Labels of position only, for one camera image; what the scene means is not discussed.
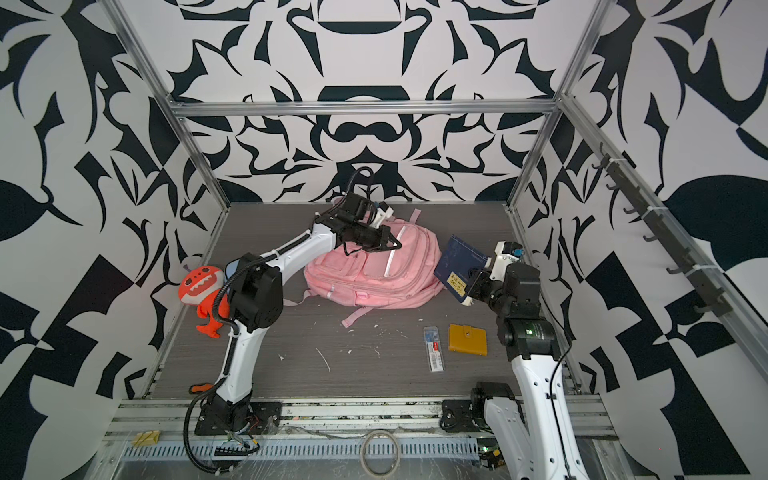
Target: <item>blue book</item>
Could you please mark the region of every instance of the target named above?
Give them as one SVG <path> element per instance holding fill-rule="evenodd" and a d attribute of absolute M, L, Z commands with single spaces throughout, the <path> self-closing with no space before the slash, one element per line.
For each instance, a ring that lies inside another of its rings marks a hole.
<path fill-rule="evenodd" d="M 488 263 L 488 257 L 468 245 L 456 235 L 451 235 L 448 247 L 443 252 L 435 268 L 435 276 L 443 282 L 448 291 L 459 302 L 467 300 L 469 272 L 483 268 Z"/>

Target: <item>white debris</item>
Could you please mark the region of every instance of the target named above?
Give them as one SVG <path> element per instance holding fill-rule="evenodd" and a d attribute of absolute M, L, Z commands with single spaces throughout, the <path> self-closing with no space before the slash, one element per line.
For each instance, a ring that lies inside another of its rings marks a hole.
<path fill-rule="evenodd" d="M 320 354 L 320 356 L 322 356 L 323 361 L 326 363 L 326 366 L 328 367 L 328 371 L 330 372 L 331 371 L 331 366 L 328 365 L 328 360 L 326 360 L 326 357 L 323 355 L 323 352 L 320 352 L 320 350 L 317 349 L 317 348 L 315 348 L 315 350 L 317 350 L 317 352 Z"/>

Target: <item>white wire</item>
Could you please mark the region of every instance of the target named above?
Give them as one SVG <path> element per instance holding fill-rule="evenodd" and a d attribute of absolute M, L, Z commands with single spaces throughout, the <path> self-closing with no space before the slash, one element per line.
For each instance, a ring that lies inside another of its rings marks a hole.
<path fill-rule="evenodd" d="M 392 467 L 384 472 L 384 473 L 376 473 L 368 466 L 368 463 L 366 463 L 366 447 L 368 444 L 373 440 L 373 437 L 376 436 L 384 436 L 388 439 L 392 440 L 392 443 L 395 444 L 395 453 L 397 456 L 395 457 L 395 464 L 392 465 Z M 397 441 L 395 436 L 386 430 L 374 430 L 373 432 L 370 432 L 368 435 L 366 435 L 365 441 L 362 443 L 362 448 L 360 449 L 360 465 L 362 466 L 363 471 L 367 473 L 368 475 L 372 476 L 373 478 L 387 478 L 391 474 L 395 473 L 395 470 L 397 470 L 397 467 L 400 465 L 400 442 Z"/>

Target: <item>pink backpack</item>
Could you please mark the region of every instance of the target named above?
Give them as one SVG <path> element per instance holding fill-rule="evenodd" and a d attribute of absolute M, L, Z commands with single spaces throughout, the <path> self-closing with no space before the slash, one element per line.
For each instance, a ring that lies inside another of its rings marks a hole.
<path fill-rule="evenodd" d="M 309 294 L 347 306 L 361 306 L 342 321 L 349 328 L 355 320 L 374 308 L 401 309 L 424 305 L 443 289 L 433 274 L 440 261 L 437 238 L 416 225 L 420 210 L 409 222 L 400 219 L 384 222 L 402 247 L 389 252 L 355 252 L 345 255 L 343 246 L 311 261 L 304 268 Z M 354 243 L 347 250 L 357 250 Z"/>

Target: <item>wood grain surface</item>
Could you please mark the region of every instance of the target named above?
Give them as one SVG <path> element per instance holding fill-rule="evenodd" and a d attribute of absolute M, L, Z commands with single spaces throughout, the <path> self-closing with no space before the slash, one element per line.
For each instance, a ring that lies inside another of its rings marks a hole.
<path fill-rule="evenodd" d="M 243 253 L 260 254 L 305 230 L 323 205 L 235 204 L 210 264 L 224 265 Z M 413 205 L 395 205 L 398 218 L 410 218 Z M 421 204 L 418 223 L 437 235 L 441 250 L 452 234 L 492 256 L 497 241 L 513 240 L 502 204 Z M 285 287 L 300 300 L 302 273 Z M 446 290 L 420 309 L 373 310 L 345 329 L 341 320 L 355 311 L 319 297 L 286 307 L 270 328 L 253 372 L 253 397 L 460 396 L 478 381 L 506 382 L 519 393 L 504 349 L 496 339 L 495 314 L 485 304 L 462 306 Z M 189 385 L 213 382 L 227 346 L 227 328 L 211 339 L 195 330 L 205 323 L 193 309 L 181 319 L 152 398 L 188 397 Z M 450 323 L 483 328 L 488 356 L 448 351 Z M 439 328 L 445 371 L 431 373 L 423 329 Z M 325 356 L 326 363 L 318 353 Z"/>

